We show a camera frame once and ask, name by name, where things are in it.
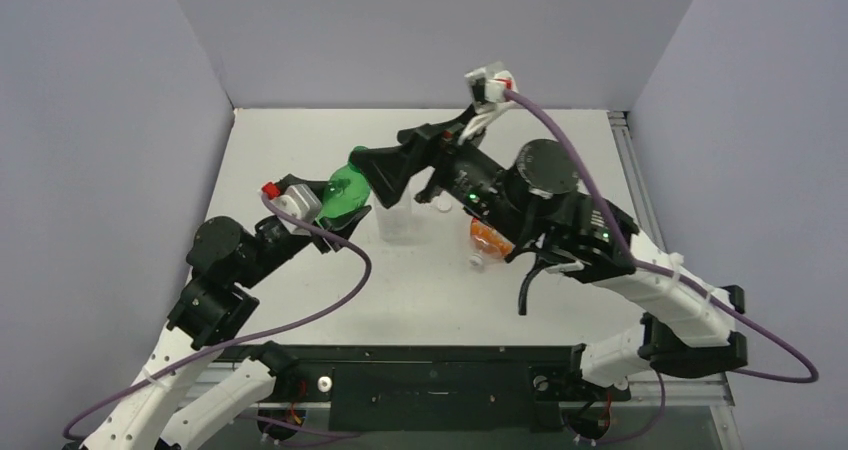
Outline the green plastic bottle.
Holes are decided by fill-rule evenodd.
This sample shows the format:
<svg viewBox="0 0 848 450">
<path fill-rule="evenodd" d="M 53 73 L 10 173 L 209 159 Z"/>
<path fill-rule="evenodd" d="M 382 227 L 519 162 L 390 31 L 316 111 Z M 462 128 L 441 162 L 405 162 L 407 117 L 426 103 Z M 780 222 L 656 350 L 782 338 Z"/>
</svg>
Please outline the green plastic bottle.
<svg viewBox="0 0 848 450">
<path fill-rule="evenodd" d="M 335 170 L 327 181 L 322 196 L 322 208 L 315 220 L 323 229 L 339 228 L 368 203 L 371 195 L 370 184 L 352 160 L 353 153 L 359 150 L 366 150 L 366 147 L 354 147 L 346 162 Z"/>
</svg>

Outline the clear square plastic bottle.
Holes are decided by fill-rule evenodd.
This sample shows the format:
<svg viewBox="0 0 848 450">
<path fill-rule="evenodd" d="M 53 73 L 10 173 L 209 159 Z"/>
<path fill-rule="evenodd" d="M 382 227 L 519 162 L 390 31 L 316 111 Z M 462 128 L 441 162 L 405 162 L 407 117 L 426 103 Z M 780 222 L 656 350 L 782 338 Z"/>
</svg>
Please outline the clear square plastic bottle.
<svg viewBox="0 0 848 450">
<path fill-rule="evenodd" d="M 413 230 L 412 197 L 405 188 L 399 201 L 392 207 L 385 207 L 377 197 L 373 198 L 378 234 L 391 244 L 406 243 L 411 239 Z"/>
</svg>

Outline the orange label plastic bottle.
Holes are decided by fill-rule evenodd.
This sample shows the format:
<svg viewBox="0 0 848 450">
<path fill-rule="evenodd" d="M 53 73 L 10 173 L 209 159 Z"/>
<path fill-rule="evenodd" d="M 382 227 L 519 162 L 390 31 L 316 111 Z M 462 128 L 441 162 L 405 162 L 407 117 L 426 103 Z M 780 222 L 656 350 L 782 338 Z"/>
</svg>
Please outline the orange label plastic bottle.
<svg viewBox="0 0 848 450">
<path fill-rule="evenodd" d="M 514 250 L 512 242 L 477 218 L 470 221 L 469 243 L 471 253 L 468 262 L 475 269 L 502 263 Z"/>
</svg>

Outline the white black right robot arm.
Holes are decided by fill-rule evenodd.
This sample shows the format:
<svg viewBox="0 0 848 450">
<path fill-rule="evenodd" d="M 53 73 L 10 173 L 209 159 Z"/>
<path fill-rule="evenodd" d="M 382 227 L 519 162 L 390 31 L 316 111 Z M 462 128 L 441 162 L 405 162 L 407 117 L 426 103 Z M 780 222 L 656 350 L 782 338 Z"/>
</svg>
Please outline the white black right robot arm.
<svg viewBox="0 0 848 450">
<path fill-rule="evenodd" d="M 503 167 L 477 140 L 463 143 L 455 129 L 424 125 L 401 131 L 394 147 L 356 149 L 350 160 L 386 207 L 429 170 L 418 202 L 447 193 L 511 242 L 515 255 L 533 254 L 534 273 L 560 273 L 642 308 L 634 327 L 574 349 L 563 372 L 572 394 L 588 397 L 647 370 L 695 379 L 746 366 L 746 338 L 716 310 L 717 303 L 741 307 L 743 291 L 729 286 L 714 299 L 700 296 L 626 212 L 613 208 L 606 222 L 557 141 L 530 141 Z"/>
</svg>

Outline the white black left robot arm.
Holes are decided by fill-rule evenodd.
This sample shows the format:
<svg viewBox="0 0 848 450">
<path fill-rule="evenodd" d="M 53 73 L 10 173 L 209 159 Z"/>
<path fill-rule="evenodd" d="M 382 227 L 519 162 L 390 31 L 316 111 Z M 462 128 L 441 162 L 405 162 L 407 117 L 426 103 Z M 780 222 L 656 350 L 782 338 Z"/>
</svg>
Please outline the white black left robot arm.
<svg viewBox="0 0 848 450">
<path fill-rule="evenodd" d="M 227 216 L 198 227 L 186 257 L 189 280 L 146 363 L 128 388 L 101 402 L 108 414 L 95 430 L 63 429 L 68 448 L 196 449 L 252 404 L 295 393 L 297 360 L 265 330 L 253 334 L 259 347 L 232 376 L 185 402 L 214 360 L 248 341 L 242 327 L 259 304 L 251 289 L 308 247 L 350 248 L 371 210 L 366 197 L 349 198 L 339 180 L 290 175 L 264 185 L 260 196 L 268 215 L 252 230 Z"/>
</svg>

